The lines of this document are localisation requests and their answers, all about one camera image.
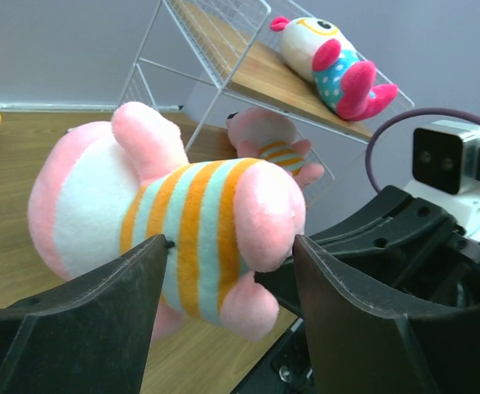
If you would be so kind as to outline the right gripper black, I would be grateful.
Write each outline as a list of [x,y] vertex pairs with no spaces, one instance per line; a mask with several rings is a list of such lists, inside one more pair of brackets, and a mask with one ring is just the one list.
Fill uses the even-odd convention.
[[[480,242],[441,206],[388,186],[343,222],[306,236],[352,268],[407,295],[456,309],[480,305]],[[263,357],[274,393],[316,392],[291,257],[256,280],[297,315]]]

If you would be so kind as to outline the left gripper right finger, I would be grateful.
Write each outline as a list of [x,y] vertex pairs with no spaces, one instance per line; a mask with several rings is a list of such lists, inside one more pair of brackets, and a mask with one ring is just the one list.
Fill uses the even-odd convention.
[[318,393],[480,393],[480,305],[397,291],[306,236],[295,276]]

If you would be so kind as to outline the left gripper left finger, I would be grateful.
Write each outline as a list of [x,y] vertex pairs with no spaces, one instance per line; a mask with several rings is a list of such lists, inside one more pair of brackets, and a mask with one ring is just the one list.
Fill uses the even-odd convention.
[[0,393],[138,393],[173,245],[153,236],[0,309]]

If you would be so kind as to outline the pink plush face down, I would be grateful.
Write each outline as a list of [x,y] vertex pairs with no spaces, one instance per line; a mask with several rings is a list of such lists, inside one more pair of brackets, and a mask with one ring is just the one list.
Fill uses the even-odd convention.
[[281,167],[260,158],[191,163],[177,124],[128,102],[55,144],[27,216],[41,259],[65,279],[164,235],[172,247],[153,337],[189,315],[258,341],[279,304],[255,276],[290,256],[306,208]]

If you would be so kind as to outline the pink frog plush striped shirt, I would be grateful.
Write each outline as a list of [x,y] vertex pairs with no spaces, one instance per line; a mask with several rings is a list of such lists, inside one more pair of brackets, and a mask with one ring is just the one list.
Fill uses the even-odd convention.
[[266,108],[233,112],[226,119],[227,135],[240,158],[261,158],[290,173],[302,188],[319,180],[325,172],[319,163],[309,163],[312,143],[300,139],[295,124]]

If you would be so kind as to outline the white panda plush with glasses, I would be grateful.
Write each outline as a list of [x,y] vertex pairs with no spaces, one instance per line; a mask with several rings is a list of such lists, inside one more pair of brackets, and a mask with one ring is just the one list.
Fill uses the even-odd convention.
[[285,63],[313,84],[325,106],[345,121],[376,116],[399,92],[395,84],[375,83],[375,64],[360,59],[354,45],[330,21],[278,16],[270,29],[281,34],[280,54]]

